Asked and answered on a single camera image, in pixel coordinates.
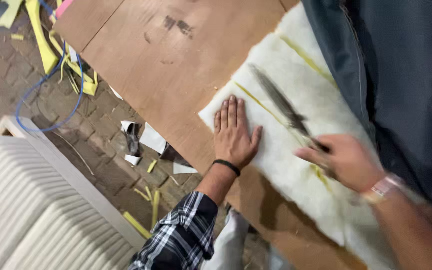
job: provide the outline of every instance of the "finger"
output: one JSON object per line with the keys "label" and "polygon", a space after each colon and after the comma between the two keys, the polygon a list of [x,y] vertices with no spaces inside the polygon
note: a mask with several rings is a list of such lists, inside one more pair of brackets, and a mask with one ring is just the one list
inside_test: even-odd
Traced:
{"label": "finger", "polygon": [[247,127],[246,107],[242,98],[237,100],[237,126]]}
{"label": "finger", "polygon": [[228,127],[228,101],[223,101],[221,106],[221,130],[225,130]]}
{"label": "finger", "polygon": [[214,134],[218,134],[221,130],[221,112],[217,112],[214,116]]}
{"label": "finger", "polygon": [[335,141],[340,137],[339,134],[319,135],[315,139],[327,148],[333,148]]}
{"label": "finger", "polygon": [[227,126],[236,127],[236,110],[238,105],[236,104],[236,97],[231,95],[229,97],[229,107],[227,109]]}
{"label": "finger", "polygon": [[252,136],[251,136],[251,147],[253,150],[258,150],[259,142],[261,141],[262,136],[263,136],[263,126],[257,126],[252,132]]}
{"label": "finger", "polygon": [[299,148],[295,151],[294,155],[309,163],[327,167],[326,158],[324,156],[321,156],[320,153],[316,150],[307,147]]}

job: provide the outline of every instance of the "pink foam piece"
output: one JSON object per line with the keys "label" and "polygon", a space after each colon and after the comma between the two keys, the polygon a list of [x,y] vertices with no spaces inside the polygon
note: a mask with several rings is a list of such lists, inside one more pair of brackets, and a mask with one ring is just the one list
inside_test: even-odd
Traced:
{"label": "pink foam piece", "polygon": [[61,15],[66,11],[66,9],[73,3],[73,0],[65,0],[56,10],[56,17],[61,18]]}

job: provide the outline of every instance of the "wooden table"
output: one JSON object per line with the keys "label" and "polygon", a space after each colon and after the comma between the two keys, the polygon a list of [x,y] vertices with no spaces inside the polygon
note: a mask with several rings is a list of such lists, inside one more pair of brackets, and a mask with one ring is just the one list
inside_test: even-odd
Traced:
{"label": "wooden table", "polygon": [[[215,159],[198,117],[298,0],[75,0],[55,29],[199,172]],[[364,269],[255,168],[229,203],[298,269]]]}

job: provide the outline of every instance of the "ground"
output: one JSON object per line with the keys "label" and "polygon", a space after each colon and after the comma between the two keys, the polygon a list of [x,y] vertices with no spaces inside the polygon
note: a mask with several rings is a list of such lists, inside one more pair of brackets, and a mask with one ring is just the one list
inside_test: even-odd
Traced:
{"label": "ground", "polygon": [[[47,29],[48,21],[44,16],[42,21]],[[12,40],[11,33],[24,35],[24,40]],[[39,48],[26,10],[22,9],[10,30],[0,29],[0,119],[4,115],[14,115],[18,101],[42,76]],[[68,117],[77,102],[78,95],[71,88],[67,75],[59,82],[60,76],[57,72],[43,83],[22,106],[21,116],[31,118],[39,128],[47,128]],[[134,189],[160,190],[159,216],[162,217],[190,193],[202,177],[199,174],[173,175],[172,163],[163,160],[147,173],[149,164],[158,159],[158,155],[144,145],[143,158],[137,166],[126,162],[124,155],[128,149],[125,135],[120,131],[122,120],[145,122],[112,93],[104,78],[100,78],[96,95],[84,95],[71,120],[45,135],[114,207],[120,212],[128,211],[149,230],[152,206]],[[225,209],[220,209],[216,235],[224,227],[225,216]],[[250,234],[246,242],[245,269],[262,269],[266,263],[267,243],[257,234]]]}

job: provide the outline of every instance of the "plaid shirt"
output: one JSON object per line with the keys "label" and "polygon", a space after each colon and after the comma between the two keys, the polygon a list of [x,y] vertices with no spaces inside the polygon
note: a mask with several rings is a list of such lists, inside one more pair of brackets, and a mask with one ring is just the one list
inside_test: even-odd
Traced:
{"label": "plaid shirt", "polygon": [[213,257],[217,214],[213,200],[193,191],[158,221],[129,270],[197,269],[202,258]]}

